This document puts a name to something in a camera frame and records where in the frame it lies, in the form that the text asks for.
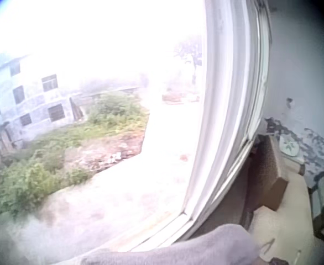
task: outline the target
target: sky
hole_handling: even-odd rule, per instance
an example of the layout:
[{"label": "sky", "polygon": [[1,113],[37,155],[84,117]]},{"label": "sky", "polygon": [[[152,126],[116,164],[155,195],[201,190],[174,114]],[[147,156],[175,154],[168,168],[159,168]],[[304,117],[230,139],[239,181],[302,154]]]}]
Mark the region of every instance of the sky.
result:
[{"label": "sky", "polygon": [[7,0],[0,52],[48,52],[110,68],[163,65],[178,41],[202,34],[203,16],[202,0]]}]

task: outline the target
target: green vegetation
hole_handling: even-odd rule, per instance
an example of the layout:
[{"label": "green vegetation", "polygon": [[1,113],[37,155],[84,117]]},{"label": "green vegetation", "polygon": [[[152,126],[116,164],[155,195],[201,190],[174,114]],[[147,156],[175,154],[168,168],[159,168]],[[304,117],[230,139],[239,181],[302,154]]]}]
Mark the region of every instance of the green vegetation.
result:
[{"label": "green vegetation", "polygon": [[51,193],[88,180],[91,173],[83,169],[64,171],[65,149],[85,139],[144,130],[147,118],[137,97],[107,93],[91,109],[87,122],[45,134],[7,157],[0,170],[0,214],[32,212]]}]

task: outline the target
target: tree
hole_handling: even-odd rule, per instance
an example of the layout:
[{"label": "tree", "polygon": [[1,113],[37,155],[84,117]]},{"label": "tree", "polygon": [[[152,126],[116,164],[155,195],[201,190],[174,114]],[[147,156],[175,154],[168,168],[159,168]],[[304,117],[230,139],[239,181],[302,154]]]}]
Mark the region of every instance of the tree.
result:
[{"label": "tree", "polygon": [[178,43],[175,47],[175,56],[181,57],[185,62],[192,62],[194,66],[194,73],[192,77],[192,84],[195,84],[196,67],[201,66],[201,36],[193,35],[186,38],[184,41]]}]

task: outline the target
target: concrete ground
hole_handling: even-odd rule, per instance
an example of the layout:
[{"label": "concrete ground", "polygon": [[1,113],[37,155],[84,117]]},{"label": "concrete ground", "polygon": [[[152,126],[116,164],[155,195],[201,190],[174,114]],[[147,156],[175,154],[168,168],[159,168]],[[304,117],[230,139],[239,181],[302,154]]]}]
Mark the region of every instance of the concrete ground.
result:
[{"label": "concrete ground", "polygon": [[197,143],[198,103],[151,112],[142,153],[60,190],[26,220],[0,218],[2,264],[49,264],[180,211]]}]

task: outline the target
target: dirt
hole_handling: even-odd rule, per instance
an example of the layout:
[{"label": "dirt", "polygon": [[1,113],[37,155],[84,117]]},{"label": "dirt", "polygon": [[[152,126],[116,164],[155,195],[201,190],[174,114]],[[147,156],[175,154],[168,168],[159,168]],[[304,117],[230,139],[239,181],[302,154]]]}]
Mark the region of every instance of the dirt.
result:
[{"label": "dirt", "polygon": [[128,132],[100,139],[85,140],[80,147],[65,150],[64,168],[69,171],[81,167],[98,173],[139,153],[144,131]]}]

